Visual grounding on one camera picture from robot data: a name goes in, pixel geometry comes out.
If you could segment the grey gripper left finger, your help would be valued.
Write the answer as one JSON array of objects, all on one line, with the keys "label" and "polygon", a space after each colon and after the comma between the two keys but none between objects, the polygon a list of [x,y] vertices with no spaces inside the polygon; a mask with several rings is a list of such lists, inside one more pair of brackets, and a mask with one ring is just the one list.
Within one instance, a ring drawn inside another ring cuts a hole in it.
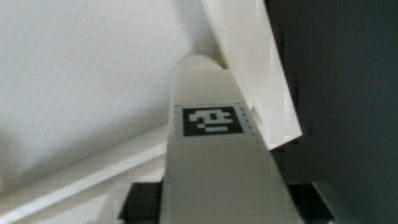
[{"label": "grey gripper left finger", "polygon": [[162,183],[141,182],[130,187],[119,219],[123,224],[160,224]]}]

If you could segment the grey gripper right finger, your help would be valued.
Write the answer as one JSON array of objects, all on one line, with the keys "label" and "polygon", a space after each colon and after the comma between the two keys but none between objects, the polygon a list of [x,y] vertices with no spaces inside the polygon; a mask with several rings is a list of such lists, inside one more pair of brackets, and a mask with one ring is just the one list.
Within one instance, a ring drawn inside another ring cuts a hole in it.
[{"label": "grey gripper right finger", "polygon": [[336,218],[311,183],[290,183],[288,191],[304,224],[334,224]]}]

